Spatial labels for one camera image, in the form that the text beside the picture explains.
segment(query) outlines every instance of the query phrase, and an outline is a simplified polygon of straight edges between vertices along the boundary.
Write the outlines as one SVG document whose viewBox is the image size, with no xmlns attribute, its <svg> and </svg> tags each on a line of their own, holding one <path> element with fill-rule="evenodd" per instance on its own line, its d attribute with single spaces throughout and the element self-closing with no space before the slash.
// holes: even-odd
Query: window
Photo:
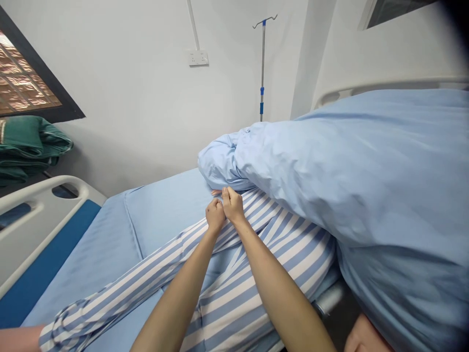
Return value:
<svg viewBox="0 0 469 352">
<path fill-rule="evenodd" d="M 51 123 L 84 117 L 0 7 L 0 117 L 15 115 L 42 116 Z"/>
<path fill-rule="evenodd" d="M 366 28 L 371 28 L 437 0 L 373 0 L 371 17 Z"/>
</svg>

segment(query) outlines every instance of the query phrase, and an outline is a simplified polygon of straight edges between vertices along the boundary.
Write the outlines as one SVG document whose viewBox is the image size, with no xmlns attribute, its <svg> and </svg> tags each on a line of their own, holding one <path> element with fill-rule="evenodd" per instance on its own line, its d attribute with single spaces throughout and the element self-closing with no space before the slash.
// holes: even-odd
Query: white wall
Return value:
<svg viewBox="0 0 469 352">
<path fill-rule="evenodd" d="M 290 118 L 308 0 L 0 0 L 86 119 L 58 124 L 76 148 L 52 174 L 111 196 L 196 166 L 214 138 L 258 120 L 262 28 L 266 120 Z"/>
<path fill-rule="evenodd" d="M 335 5 L 336 0 L 308 1 L 291 119 L 311 110 Z"/>
<path fill-rule="evenodd" d="M 467 73 L 438 3 L 360 30 L 367 0 L 337 0 L 312 107 L 325 93 L 382 80 Z"/>
</svg>

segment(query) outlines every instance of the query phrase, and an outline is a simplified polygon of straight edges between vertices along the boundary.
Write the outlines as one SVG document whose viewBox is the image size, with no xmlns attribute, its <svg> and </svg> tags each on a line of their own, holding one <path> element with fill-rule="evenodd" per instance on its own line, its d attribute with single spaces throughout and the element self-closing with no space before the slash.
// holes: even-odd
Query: white bed rail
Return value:
<svg viewBox="0 0 469 352">
<path fill-rule="evenodd" d="M 396 81 L 376 81 L 369 82 L 360 86 L 343 87 L 338 90 L 329 91 L 321 95 L 317 100 L 314 109 L 332 104 L 339 99 L 353 95 L 358 95 L 372 90 L 379 89 L 466 89 L 469 87 L 469 77 L 425 77 L 419 79 L 400 79 Z"/>
<path fill-rule="evenodd" d="M 70 184 L 78 197 L 60 198 L 54 187 Z M 87 200 L 102 206 L 106 197 L 73 176 L 57 176 L 0 198 L 0 215 L 27 203 L 31 211 L 0 231 L 0 298 L 34 262 Z"/>
</svg>

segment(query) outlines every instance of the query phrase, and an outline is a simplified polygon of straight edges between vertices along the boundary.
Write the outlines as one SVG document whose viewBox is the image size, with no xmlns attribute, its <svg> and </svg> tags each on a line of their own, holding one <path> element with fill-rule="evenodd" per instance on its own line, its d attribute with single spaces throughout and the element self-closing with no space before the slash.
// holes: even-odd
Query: blue blanket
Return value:
<svg viewBox="0 0 469 352">
<path fill-rule="evenodd" d="M 469 93 L 379 90 L 256 123 L 199 154 L 214 189 L 254 186 L 334 235 L 342 274 L 397 351 L 469 327 Z"/>
</svg>

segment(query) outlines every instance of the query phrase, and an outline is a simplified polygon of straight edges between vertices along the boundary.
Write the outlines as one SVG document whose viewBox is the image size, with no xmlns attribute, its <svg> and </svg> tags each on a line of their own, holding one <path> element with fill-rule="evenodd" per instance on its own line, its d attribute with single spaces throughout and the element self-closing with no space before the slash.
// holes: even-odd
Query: pant leg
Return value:
<svg viewBox="0 0 469 352">
<path fill-rule="evenodd" d="M 259 189 L 246 192 L 243 205 L 246 218 L 256 231 L 262 230 L 281 210 Z M 172 280 L 207 228 L 205 219 L 199 221 L 113 283 L 61 310 L 54 322 L 42 330 L 39 341 L 41 350 L 82 351 L 106 329 Z M 227 221 L 214 251 L 219 252 L 239 242 L 236 230 Z"/>
<path fill-rule="evenodd" d="M 330 234 L 283 210 L 260 237 L 306 297 L 311 298 L 335 257 L 335 242 Z M 201 294 L 182 351 L 247 348 L 274 329 L 246 253 L 241 247 L 236 254 L 233 265 Z"/>
</svg>

